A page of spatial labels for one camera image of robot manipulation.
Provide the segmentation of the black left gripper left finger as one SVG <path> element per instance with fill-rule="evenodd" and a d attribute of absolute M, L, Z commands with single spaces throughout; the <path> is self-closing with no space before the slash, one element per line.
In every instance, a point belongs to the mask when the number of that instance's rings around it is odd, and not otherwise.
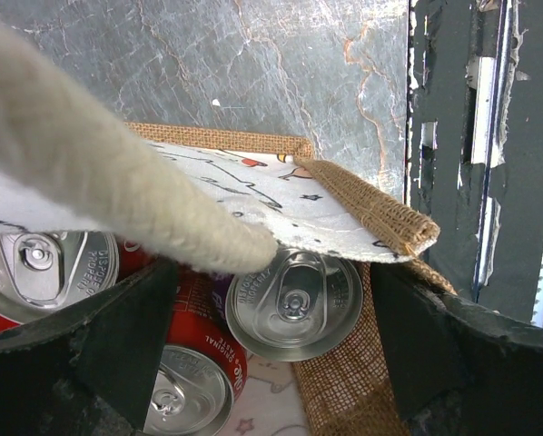
<path fill-rule="evenodd" d="M 172 317 L 158 261 L 42 320 L 0 332 L 0 435 L 137 435 Z"/>

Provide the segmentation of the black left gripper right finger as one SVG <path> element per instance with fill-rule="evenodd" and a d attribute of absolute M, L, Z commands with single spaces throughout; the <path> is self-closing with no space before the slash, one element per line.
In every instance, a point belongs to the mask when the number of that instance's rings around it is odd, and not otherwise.
<path fill-rule="evenodd" d="M 543 329 L 370 268 L 390 381 L 412 435 L 543 435 Z"/>

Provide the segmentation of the red cola can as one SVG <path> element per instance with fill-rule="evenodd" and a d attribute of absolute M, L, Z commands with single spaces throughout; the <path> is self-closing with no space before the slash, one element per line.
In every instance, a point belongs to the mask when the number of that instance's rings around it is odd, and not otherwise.
<path fill-rule="evenodd" d="M 111 233 L 0 235 L 0 332 L 109 289 L 155 259 Z"/>
<path fill-rule="evenodd" d="M 246 379 L 246 353 L 222 316 L 215 281 L 204 273 L 181 269 L 143 432 L 217 434 Z"/>

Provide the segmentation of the purple soda can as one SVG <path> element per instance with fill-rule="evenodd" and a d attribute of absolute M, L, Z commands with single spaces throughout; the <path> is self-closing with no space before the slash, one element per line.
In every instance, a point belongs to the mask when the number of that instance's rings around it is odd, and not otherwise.
<path fill-rule="evenodd" d="M 353 263 L 283 248 L 262 271 L 217 281 L 212 299 L 248 352 L 302 362 L 349 336 L 360 318 L 363 290 Z"/>

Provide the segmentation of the canvas bag with cat print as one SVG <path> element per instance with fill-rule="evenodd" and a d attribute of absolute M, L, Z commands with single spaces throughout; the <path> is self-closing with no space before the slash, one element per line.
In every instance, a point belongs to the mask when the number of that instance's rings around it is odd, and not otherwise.
<path fill-rule="evenodd" d="M 268 227 L 232 218 L 2 24 L 0 173 L 208 272 L 252 272 L 276 246 Z"/>

